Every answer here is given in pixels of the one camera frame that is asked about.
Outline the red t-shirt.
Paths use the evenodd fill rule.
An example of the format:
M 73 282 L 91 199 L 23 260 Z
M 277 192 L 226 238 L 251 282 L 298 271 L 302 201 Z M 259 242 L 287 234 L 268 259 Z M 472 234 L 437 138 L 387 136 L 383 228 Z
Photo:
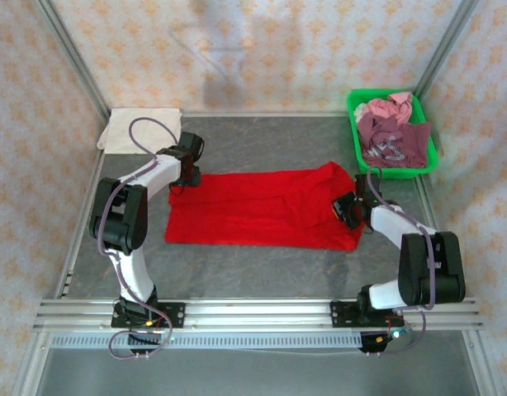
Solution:
M 354 190 L 337 163 L 314 169 L 205 174 L 200 186 L 173 188 L 168 243 L 312 248 L 349 252 L 362 228 L 350 229 L 332 210 Z

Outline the folded white t-shirt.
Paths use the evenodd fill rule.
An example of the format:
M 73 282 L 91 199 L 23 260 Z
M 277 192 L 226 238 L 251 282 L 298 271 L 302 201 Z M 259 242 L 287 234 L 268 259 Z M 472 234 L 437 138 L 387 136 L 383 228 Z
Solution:
M 105 154 L 145 154 L 129 136 L 131 121 L 140 117 L 159 121 L 179 140 L 182 112 L 178 108 L 114 108 L 97 141 L 97 148 Z M 133 135 L 139 144 L 153 153 L 175 145 L 172 135 L 163 126 L 149 120 L 138 121 L 133 127 Z

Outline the maroon printed t-shirt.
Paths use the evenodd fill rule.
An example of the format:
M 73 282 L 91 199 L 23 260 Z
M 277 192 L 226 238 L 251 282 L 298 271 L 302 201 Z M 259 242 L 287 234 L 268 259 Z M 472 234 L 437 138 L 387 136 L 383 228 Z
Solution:
M 398 123 L 372 113 L 358 122 L 362 158 L 367 165 L 379 168 L 414 168 L 428 166 L 428 147 L 432 125 Z

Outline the green plastic basket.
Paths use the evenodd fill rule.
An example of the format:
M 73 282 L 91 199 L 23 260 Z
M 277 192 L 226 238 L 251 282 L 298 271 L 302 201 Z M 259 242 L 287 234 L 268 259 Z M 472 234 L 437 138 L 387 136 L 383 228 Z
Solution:
M 367 165 L 363 158 L 362 158 L 362 151 L 360 147 L 360 142 L 358 138 L 358 123 L 356 123 L 356 120 L 353 117 L 353 110 L 354 108 L 360 104 L 360 103 L 368 103 L 372 99 L 380 98 L 380 99 L 387 99 L 387 97 L 395 92 L 408 92 L 408 91 L 402 91 L 399 89 L 385 89 L 385 88 L 362 88 L 362 89 L 356 89 L 351 91 L 348 94 L 347 99 L 347 106 L 348 106 L 348 113 L 349 113 L 349 121 L 353 133 L 353 142 L 354 142 L 354 149 L 355 149 L 355 155 L 357 159 L 358 169 L 360 172 L 365 173 L 370 165 Z M 410 124 L 420 124 L 424 122 L 428 122 L 426 120 L 424 111 L 422 109 L 422 106 L 419 102 L 419 98 L 416 97 L 413 93 L 413 99 L 412 99 L 412 106 L 413 111 L 412 115 L 407 123 Z M 431 138 L 430 133 L 430 140 L 429 140 L 429 147 L 428 147 L 428 166 L 422 169 L 414 169 L 414 168 L 384 168 L 382 171 L 384 172 L 384 177 L 388 179 L 413 179 L 419 175 L 424 175 L 432 172 L 438 165 L 438 155 L 436 148 L 434 146 L 434 142 Z

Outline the crumpled pink t-shirt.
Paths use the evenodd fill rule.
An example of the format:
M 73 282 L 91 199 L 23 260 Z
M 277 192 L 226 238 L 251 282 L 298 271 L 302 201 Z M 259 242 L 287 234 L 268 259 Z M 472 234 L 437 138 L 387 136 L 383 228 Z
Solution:
M 366 105 L 366 112 L 382 118 L 395 117 L 398 124 L 406 124 L 413 111 L 411 92 L 395 92 L 387 99 L 372 99 Z

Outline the black controller board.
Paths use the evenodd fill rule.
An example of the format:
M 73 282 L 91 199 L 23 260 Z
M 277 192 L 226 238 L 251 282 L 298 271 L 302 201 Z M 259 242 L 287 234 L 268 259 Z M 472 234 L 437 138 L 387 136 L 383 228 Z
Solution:
M 129 332 L 127 335 L 127 343 L 130 352 L 134 356 L 149 357 L 162 348 L 162 339 L 160 334 L 147 334 L 141 332 Z
M 361 342 L 362 345 L 359 347 L 359 351 L 366 355 L 381 354 L 383 353 L 387 345 L 396 340 L 402 334 L 401 330 L 394 330 L 391 333 L 388 332 L 362 332 Z

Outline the patterned white fabric backdrop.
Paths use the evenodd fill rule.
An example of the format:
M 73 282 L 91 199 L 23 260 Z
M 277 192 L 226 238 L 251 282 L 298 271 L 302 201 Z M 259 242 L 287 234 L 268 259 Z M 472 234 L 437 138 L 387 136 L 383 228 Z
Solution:
M 341 111 L 412 88 L 461 0 L 53 0 L 110 107 Z M 479 0 L 423 96 L 507 393 L 507 0 Z M 33 0 L 0 0 L 0 396 L 54 292 L 103 127 Z

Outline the grey metal shelf panel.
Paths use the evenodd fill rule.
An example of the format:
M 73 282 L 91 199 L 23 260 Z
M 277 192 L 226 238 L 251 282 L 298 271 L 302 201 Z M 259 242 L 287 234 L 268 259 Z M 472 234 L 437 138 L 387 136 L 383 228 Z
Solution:
M 50 352 L 36 396 L 478 396 L 463 352 L 424 344 L 397 356 L 169 350 L 116 361 Z

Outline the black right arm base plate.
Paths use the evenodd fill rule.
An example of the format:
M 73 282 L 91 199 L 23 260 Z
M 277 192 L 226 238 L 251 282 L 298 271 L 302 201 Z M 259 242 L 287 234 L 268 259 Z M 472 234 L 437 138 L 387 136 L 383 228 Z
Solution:
M 332 300 L 329 304 L 334 328 L 403 327 L 405 320 L 397 318 L 391 309 L 374 309 L 356 301 Z

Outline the aluminium mounting rail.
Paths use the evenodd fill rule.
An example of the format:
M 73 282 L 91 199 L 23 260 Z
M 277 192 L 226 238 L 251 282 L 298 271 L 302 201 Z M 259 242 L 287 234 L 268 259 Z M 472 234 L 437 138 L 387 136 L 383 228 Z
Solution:
M 179 332 L 327 332 L 335 329 L 330 299 L 185 299 L 183 328 Z M 45 299 L 33 329 L 37 332 L 114 332 L 113 302 L 109 299 Z M 405 323 L 414 330 L 482 330 L 486 320 L 476 301 L 438 304 L 420 313 L 404 310 Z M 370 331 L 371 328 L 345 328 Z

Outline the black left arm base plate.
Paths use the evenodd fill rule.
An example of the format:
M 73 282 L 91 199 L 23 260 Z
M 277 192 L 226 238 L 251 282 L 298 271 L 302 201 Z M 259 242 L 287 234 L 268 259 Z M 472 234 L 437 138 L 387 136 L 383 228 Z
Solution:
M 173 328 L 183 328 L 184 317 L 187 305 L 183 302 L 159 301 L 156 309 L 166 314 L 172 323 Z M 167 322 L 154 312 L 152 317 L 148 318 L 142 313 L 132 313 L 124 308 L 121 302 L 114 304 L 114 311 L 111 317 L 111 326 L 113 328 L 167 328 Z

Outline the aluminium frame post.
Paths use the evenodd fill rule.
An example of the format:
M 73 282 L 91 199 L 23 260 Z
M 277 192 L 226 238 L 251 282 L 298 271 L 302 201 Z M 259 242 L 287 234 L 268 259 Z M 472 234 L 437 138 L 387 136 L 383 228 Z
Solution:
M 436 50 L 434 51 L 426 69 L 415 86 L 414 94 L 419 98 L 423 98 L 429 91 L 434 79 L 437 77 L 439 70 L 443 66 L 444 61 L 453 49 L 453 46 L 460 37 L 465 26 L 470 21 L 471 15 L 476 10 L 480 0 L 461 0 L 459 6 L 451 21 L 449 22 Z
M 85 92 L 88 94 L 89 99 L 100 119 L 106 124 L 111 115 L 111 109 L 107 105 L 102 92 L 97 85 L 89 67 L 81 55 L 69 29 L 64 24 L 64 20 L 57 11 L 52 0 L 33 0 L 37 6 L 41 16 L 45 20 L 46 25 L 54 35 L 54 38 L 61 48 L 64 56 L 69 61 L 70 66 L 77 74 L 78 80 L 83 85 Z

